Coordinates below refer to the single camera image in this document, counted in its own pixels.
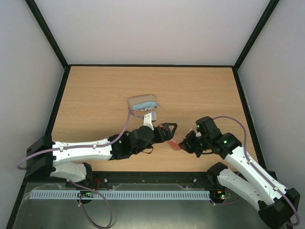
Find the red sunglasses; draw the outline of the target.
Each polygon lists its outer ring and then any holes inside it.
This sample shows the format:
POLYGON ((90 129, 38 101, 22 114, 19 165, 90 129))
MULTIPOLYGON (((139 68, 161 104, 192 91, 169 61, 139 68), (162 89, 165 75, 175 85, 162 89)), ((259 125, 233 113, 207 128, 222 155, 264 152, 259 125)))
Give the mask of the red sunglasses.
MULTIPOLYGON (((159 124, 159 127, 161 127, 161 129, 164 129, 164 125, 163 124, 159 124)), ((188 131, 188 133, 190 133, 193 130, 193 126, 191 127, 191 129, 188 131)), ((185 139, 185 137, 178 135, 177 133, 174 133, 174 135, 180 137, 182 140, 185 139)), ((174 151, 178 151, 181 150, 180 146, 178 145, 178 143, 172 138, 171 140, 167 141, 168 145, 171 147, 172 150, 174 151)))

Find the blue cleaning cloth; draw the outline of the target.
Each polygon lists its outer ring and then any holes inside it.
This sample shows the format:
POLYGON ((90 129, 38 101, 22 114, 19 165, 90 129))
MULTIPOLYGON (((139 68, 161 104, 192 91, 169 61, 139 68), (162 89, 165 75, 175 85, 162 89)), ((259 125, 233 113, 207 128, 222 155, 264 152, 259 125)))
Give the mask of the blue cleaning cloth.
POLYGON ((141 102, 138 104, 134 104, 132 106, 132 109, 134 111, 139 110, 139 111, 144 111, 144 110, 151 110, 157 107, 157 103, 155 101, 145 101, 141 102))

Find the american flag glasses case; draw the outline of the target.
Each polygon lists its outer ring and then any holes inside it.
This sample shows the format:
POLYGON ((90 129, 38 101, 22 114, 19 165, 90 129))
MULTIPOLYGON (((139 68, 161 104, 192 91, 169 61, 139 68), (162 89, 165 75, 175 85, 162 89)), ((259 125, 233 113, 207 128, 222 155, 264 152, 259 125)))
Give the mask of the american flag glasses case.
POLYGON ((132 112, 143 112, 157 107, 156 97, 153 94, 144 94, 128 99, 128 106, 132 112))

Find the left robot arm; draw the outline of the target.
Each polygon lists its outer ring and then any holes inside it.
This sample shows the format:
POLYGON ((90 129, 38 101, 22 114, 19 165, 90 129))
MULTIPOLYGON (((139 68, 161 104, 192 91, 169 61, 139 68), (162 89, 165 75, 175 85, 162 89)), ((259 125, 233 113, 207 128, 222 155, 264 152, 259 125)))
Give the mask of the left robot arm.
POLYGON ((122 160, 152 149, 154 144, 173 138, 176 123, 156 127, 143 125, 122 135, 113 135, 95 142, 65 143, 43 136, 27 149, 26 179, 57 177, 87 185, 93 180, 88 160, 122 160))

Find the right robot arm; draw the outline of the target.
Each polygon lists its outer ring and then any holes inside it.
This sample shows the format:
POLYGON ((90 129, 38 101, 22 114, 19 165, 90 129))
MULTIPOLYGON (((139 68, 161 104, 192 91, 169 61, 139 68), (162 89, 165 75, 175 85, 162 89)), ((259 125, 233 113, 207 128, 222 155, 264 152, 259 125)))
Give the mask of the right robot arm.
POLYGON ((297 212, 300 194, 273 178, 247 152, 246 142, 240 142, 231 133, 222 134, 214 119, 206 116, 196 121, 197 130, 190 131, 179 147, 197 156, 204 151, 219 155, 234 166, 242 176, 218 162, 207 171, 208 182, 213 187, 224 186, 246 200, 257 211, 261 220, 270 228, 283 224, 298 226, 297 212))

